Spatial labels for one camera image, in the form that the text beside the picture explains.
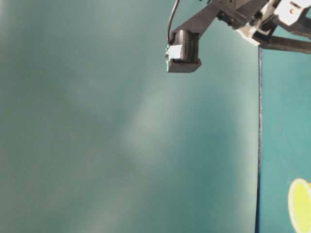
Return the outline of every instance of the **teal wall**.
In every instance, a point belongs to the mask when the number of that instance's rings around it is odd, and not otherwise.
[[[291,36],[284,30],[279,36]],[[292,233],[288,191],[296,178],[311,182],[311,56],[262,52],[262,163],[259,231]]]
[[[257,48],[215,21],[167,74],[172,4],[0,0],[0,232],[253,232]]]

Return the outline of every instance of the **teal surface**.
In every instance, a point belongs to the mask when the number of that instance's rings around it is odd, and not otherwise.
[[[215,21],[167,74],[172,4],[0,1],[0,232],[253,232],[257,48]]]
[[[279,30],[278,35],[289,36]],[[288,191],[311,182],[311,56],[263,50],[259,231],[292,233]]]

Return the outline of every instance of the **wire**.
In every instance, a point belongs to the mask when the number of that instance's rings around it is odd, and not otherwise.
[[[179,4],[179,0],[176,0],[176,1],[175,1],[175,4],[174,4],[174,6],[173,6],[173,9],[172,9],[170,18],[169,18],[169,26],[167,27],[166,41],[167,41],[167,43],[168,43],[169,45],[172,45],[172,44],[173,44],[173,41],[170,40],[170,33],[171,33],[170,31],[171,31],[172,21],[173,21],[173,18],[174,18],[176,9],[177,9],[177,7],[178,7],[178,4]]]

